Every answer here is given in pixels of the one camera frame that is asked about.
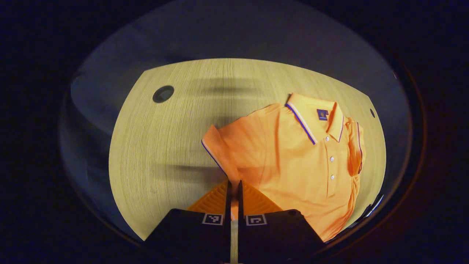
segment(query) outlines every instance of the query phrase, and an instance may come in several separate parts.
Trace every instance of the blue stripe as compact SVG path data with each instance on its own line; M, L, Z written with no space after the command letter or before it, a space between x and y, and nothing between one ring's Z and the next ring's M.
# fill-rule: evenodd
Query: blue stripe
M315 145L316 143L314 143L313 138L310 136L310 134L308 133L308 130L306 130L306 127L304 127L303 123L301 122L301 119L298 117L298 115L295 113L295 111L293 111L293 109L288 104L285 104L285 106L288 107L290 110L292 110L293 114L296 116L296 119L298 119L298 121L300 122L300 124L303 127L304 131L306 132L306 134L310 138L311 142L313 142L313 145Z
M220 170L228 177L227 173L221 168L221 166L220 166L220 164L218 164L217 160L215 160L215 158L210 154L210 151L208 151L208 149L205 147L203 140L201 140L200 143L202 143L202 146L205 148L208 155L210 155L210 157L212 157L213 161L220 167Z

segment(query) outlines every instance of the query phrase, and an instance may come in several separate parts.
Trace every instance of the wooden surface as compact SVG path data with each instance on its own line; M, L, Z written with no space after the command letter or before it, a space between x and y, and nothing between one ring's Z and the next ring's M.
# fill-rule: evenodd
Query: wooden surface
M152 100L165 85L173 96ZM384 178L386 149L379 117L368 96L328 76L282 63L248 59L180 62L143 72L114 127L109 177L117 206L145 240L171 208L186 209L226 179L201 139L289 93L336 101L363 126L367 159L353 223L373 203Z

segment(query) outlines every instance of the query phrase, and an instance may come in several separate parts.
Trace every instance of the round hole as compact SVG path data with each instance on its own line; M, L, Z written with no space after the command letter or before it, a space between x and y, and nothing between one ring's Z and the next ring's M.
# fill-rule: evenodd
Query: round hole
M174 87L171 85L163 86L160 89L156 90L155 94L153 95L153 101L155 103L162 103L168 100L171 95L174 93Z

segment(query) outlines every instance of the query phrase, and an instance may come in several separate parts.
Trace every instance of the dark background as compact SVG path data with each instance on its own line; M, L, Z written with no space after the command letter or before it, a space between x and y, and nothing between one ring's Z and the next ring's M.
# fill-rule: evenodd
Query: dark background
M7 263L134 262L135 246L106 228L72 190L61 166L57 119L72 74L115 30L154 1L2 3L2 120L6 157L1 214ZM364 263L468 260L463 229L468 70L466 2L311 2L372 45L390 47L409 69L428 117L426 161L415 189L387 221L333 258Z

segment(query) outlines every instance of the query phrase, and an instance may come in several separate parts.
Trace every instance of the shirt collar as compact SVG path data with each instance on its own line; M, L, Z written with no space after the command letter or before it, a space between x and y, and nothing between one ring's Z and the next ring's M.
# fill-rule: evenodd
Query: shirt collar
M313 144L324 139L327 135L331 135L337 142L340 142L344 128L344 115L337 102L292 93L286 106L293 111ZM326 131L320 124L317 109L328 110L329 128Z

